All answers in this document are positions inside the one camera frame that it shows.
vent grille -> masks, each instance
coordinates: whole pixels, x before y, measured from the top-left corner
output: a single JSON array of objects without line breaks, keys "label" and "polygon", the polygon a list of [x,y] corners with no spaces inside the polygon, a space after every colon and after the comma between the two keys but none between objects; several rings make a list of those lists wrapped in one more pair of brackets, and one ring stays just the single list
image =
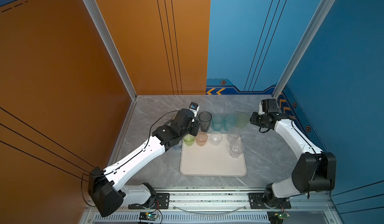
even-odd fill
[{"label": "vent grille", "polygon": [[[120,212],[107,217],[102,217],[100,213],[94,216],[94,222],[136,222],[139,218],[139,212]],[[163,223],[209,223],[209,222],[249,222],[249,223],[270,223],[268,215],[264,211],[252,211],[233,214],[189,214],[183,212],[163,212]]]},{"label": "vent grille", "polygon": [[94,220],[137,220],[136,214],[112,214],[102,217],[99,213],[95,215]]},{"label": "vent grille", "polygon": [[200,215],[200,214],[165,214],[164,221],[267,221],[266,213],[262,214],[229,214],[229,215]]}]

plastic cup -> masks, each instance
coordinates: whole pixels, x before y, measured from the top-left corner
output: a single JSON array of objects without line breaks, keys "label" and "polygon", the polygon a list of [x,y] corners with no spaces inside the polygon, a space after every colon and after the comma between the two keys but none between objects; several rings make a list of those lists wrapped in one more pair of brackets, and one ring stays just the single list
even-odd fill
[{"label": "plastic cup", "polygon": [[223,125],[224,125],[224,116],[220,114],[216,114],[212,117],[211,126],[213,131],[220,131]]},{"label": "plastic cup", "polygon": [[236,114],[228,114],[224,118],[224,130],[228,131],[229,128],[236,126],[237,115]]},{"label": "plastic cup", "polygon": [[228,129],[227,140],[229,143],[237,141],[240,136],[240,129],[237,127],[231,127]]},{"label": "plastic cup", "polygon": [[237,127],[242,129],[245,128],[246,125],[249,123],[249,119],[251,118],[250,115],[247,113],[241,112],[237,115]]},{"label": "plastic cup", "polygon": [[207,132],[211,125],[212,115],[208,111],[203,111],[199,114],[200,130]]},{"label": "plastic cup", "polygon": [[233,141],[229,145],[229,155],[238,158],[244,152],[244,144],[241,141]]},{"label": "plastic cup", "polygon": [[220,132],[214,131],[214,132],[211,133],[211,144],[213,146],[220,145],[221,140],[223,140],[223,135],[221,135]]},{"label": "plastic cup", "polygon": [[191,134],[188,134],[188,135],[185,135],[183,137],[183,140],[184,140],[185,145],[191,146],[191,145],[193,145],[193,142],[195,141],[195,137]]},{"label": "plastic cup", "polygon": [[199,146],[204,146],[205,143],[207,142],[207,139],[208,139],[208,135],[207,135],[205,132],[200,131],[200,132],[196,135],[196,143],[197,143]]}]

orange wall panel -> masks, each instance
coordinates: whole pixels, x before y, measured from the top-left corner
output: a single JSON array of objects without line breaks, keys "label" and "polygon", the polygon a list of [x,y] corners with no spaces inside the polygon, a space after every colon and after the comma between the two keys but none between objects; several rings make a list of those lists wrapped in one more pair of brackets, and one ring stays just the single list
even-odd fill
[{"label": "orange wall panel", "polygon": [[[105,167],[131,100],[83,1],[28,0],[14,7],[20,1],[0,12],[0,107]],[[1,109],[0,123],[0,141],[77,176],[0,143],[0,164],[10,170],[1,181],[0,223],[78,223],[83,170],[4,126],[85,170],[92,166]]]},{"label": "orange wall panel", "polygon": [[210,0],[96,0],[137,94],[204,94]]},{"label": "orange wall panel", "polygon": [[205,94],[210,1],[172,0],[183,94]]},{"label": "orange wall panel", "polygon": [[173,94],[157,0],[96,2],[137,94]]}]

mounting plate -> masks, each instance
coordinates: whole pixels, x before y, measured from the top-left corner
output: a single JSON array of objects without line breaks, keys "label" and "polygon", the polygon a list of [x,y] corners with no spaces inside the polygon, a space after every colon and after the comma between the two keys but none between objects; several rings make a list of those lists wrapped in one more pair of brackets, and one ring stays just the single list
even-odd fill
[{"label": "mounting plate", "polygon": [[[159,209],[160,210],[161,209],[168,209],[169,193],[156,193],[156,200],[159,201]],[[155,204],[153,205],[153,208],[151,208],[151,209],[155,209],[156,207],[157,207],[157,203],[155,202]],[[132,205],[128,206],[128,209],[142,210],[142,209],[148,209],[148,208],[144,208],[140,204],[132,204]]]},{"label": "mounting plate", "polygon": [[[281,209],[280,206],[275,208],[266,207],[263,202],[263,195],[264,193],[248,193],[249,204],[251,205],[251,209]],[[285,201],[281,204],[283,208],[291,209],[291,203],[289,202],[289,199],[284,198],[284,200]]]}]

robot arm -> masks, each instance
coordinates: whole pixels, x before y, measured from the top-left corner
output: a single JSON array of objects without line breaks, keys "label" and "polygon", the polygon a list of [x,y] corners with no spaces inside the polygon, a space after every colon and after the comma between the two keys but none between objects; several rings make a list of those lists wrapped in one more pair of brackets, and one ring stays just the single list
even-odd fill
[{"label": "robot arm", "polygon": [[333,190],[336,175],[335,156],[314,145],[296,127],[292,118],[281,112],[275,99],[263,100],[259,105],[259,112],[254,112],[250,121],[253,125],[260,126],[260,131],[261,128],[275,130],[298,159],[291,177],[267,185],[264,201],[268,207],[279,207],[286,198],[300,193]]},{"label": "robot arm", "polygon": [[101,216],[112,214],[121,205],[153,206],[156,192],[151,185],[125,186],[125,183],[151,160],[177,145],[185,134],[196,136],[199,129],[198,110],[198,104],[192,102],[189,109],[178,111],[174,120],[159,126],[148,140],[126,157],[103,171],[99,167],[91,171],[88,193]]}]

